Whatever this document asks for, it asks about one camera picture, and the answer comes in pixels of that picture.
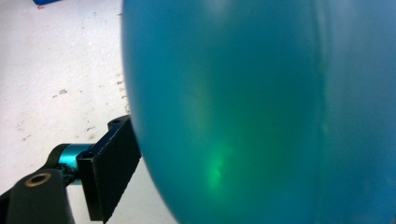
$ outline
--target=teal cylindrical part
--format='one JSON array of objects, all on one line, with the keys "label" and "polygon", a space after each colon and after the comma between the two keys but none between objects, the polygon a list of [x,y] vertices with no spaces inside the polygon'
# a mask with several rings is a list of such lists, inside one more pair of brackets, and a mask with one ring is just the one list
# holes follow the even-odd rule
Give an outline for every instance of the teal cylindrical part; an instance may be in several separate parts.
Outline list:
[{"label": "teal cylindrical part", "polygon": [[180,223],[390,223],[394,1],[124,1],[134,130]]},{"label": "teal cylindrical part", "polygon": [[[83,151],[90,149],[92,144],[70,144],[64,151],[62,151],[61,157],[58,163],[66,164],[75,174],[78,174],[77,156]],[[77,180],[73,182],[74,185],[80,185],[81,181]]]}]

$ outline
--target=screw hole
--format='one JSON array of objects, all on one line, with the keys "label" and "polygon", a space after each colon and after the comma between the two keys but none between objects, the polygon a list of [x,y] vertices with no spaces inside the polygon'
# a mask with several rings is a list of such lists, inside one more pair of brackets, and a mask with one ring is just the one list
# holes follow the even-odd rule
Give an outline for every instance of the screw hole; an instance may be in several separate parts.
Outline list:
[{"label": "screw hole", "polygon": [[33,175],[26,180],[26,187],[33,188],[46,183],[50,179],[50,173],[41,173],[38,175]]}]

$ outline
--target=blue balloon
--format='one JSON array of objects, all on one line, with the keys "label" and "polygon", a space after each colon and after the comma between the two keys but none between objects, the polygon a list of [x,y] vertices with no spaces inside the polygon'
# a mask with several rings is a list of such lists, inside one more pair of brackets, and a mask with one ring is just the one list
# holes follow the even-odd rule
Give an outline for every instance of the blue balloon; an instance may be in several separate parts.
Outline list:
[{"label": "blue balloon", "polygon": [[134,129],[180,223],[390,223],[396,2],[129,0]]}]

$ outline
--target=white surface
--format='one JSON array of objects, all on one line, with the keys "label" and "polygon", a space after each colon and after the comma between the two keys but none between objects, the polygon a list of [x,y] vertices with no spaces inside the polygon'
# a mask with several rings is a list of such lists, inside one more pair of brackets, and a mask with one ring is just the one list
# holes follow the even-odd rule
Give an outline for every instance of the white surface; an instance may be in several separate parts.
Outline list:
[{"label": "white surface", "polygon": [[[120,57],[120,0],[0,0],[0,193],[61,143],[95,143],[129,112]],[[91,223],[68,187],[76,223]],[[141,162],[108,223],[175,223]]]}]

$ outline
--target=black plastic part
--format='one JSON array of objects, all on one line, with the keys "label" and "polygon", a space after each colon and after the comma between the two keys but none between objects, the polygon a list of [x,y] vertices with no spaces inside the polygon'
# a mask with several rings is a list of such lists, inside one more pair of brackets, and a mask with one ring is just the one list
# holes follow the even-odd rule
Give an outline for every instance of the black plastic part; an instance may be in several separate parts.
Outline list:
[{"label": "black plastic part", "polygon": [[106,223],[141,157],[129,116],[113,119],[109,131],[78,155],[78,169],[91,220]]},{"label": "black plastic part", "polygon": [[[40,169],[38,169],[37,172],[43,169],[56,168],[58,166],[58,160],[61,158],[62,152],[69,145],[70,144],[60,144],[59,146],[55,147],[49,154],[46,163]],[[11,195],[11,190],[12,189],[9,189],[0,196],[0,224],[4,224],[7,221],[7,211],[9,210],[9,197]]]},{"label": "black plastic part", "polygon": [[10,193],[7,213],[7,224],[14,223],[75,223],[61,171],[39,170],[15,184]]}]

